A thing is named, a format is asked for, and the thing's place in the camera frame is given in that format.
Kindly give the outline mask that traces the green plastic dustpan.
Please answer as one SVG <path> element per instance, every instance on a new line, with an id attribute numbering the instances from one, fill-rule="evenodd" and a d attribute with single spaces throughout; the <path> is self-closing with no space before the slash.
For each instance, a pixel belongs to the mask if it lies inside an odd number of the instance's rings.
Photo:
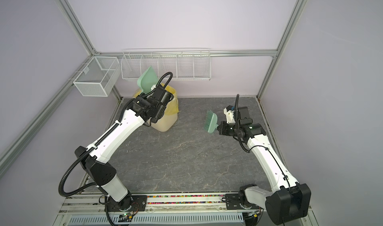
<path id="1" fill-rule="evenodd" d="M 158 83 L 158 76 L 155 70 L 150 66 L 137 80 L 138 87 L 143 93 L 149 93 L 153 85 Z"/>

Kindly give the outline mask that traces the green hand brush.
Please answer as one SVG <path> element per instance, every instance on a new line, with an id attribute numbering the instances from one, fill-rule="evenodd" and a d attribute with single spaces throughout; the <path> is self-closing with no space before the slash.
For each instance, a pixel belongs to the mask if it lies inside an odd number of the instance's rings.
<path id="1" fill-rule="evenodd" d="M 217 115 L 211 110 L 207 111 L 203 129 L 210 134 L 213 133 L 218 127 L 217 121 Z"/>

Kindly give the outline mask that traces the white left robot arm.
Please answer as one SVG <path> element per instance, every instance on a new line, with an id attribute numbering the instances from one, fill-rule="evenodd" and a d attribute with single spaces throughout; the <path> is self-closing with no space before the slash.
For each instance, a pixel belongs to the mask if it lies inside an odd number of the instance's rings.
<path id="1" fill-rule="evenodd" d="M 109 160 L 121 144 L 139 127 L 157 123 L 165 114 L 166 107 L 174 95 L 166 90 L 173 77 L 165 73 L 149 93 L 142 93 L 125 104 L 118 120 L 96 141 L 87 147 L 75 150 L 76 161 L 66 170 L 58 185 L 62 197 L 73 196 L 91 186 L 96 186 L 106 195 L 106 201 L 116 204 L 120 211 L 130 209 L 133 200 L 130 191 L 117 176 Z M 66 192 L 65 182 L 77 165 L 81 165 L 93 180 L 74 191 Z"/>

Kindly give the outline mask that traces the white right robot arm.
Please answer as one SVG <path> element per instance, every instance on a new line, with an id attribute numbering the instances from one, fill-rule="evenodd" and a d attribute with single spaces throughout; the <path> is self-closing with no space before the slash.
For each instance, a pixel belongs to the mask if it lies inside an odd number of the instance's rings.
<path id="1" fill-rule="evenodd" d="M 246 209 L 258 206 L 267 212 L 275 225 L 306 217 L 311 199 L 310 188 L 307 184 L 300 184 L 289 172 L 271 146 L 263 127 L 254 123 L 248 108 L 239 107 L 238 103 L 239 96 L 236 96 L 234 105 L 224 109 L 226 120 L 216 128 L 220 135 L 232 137 L 245 153 L 256 157 L 271 187 L 270 190 L 256 184 L 240 187 L 240 205 Z"/>

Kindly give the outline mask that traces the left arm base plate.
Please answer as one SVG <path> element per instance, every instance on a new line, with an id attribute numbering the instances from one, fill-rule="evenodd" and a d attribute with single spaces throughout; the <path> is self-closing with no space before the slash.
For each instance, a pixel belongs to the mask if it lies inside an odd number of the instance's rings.
<path id="1" fill-rule="evenodd" d="M 109 197 L 106 204 L 109 212 L 142 212 L 145 210 L 146 205 L 147 195 L 132 195 L 121 202 L 116 202 Z"/>

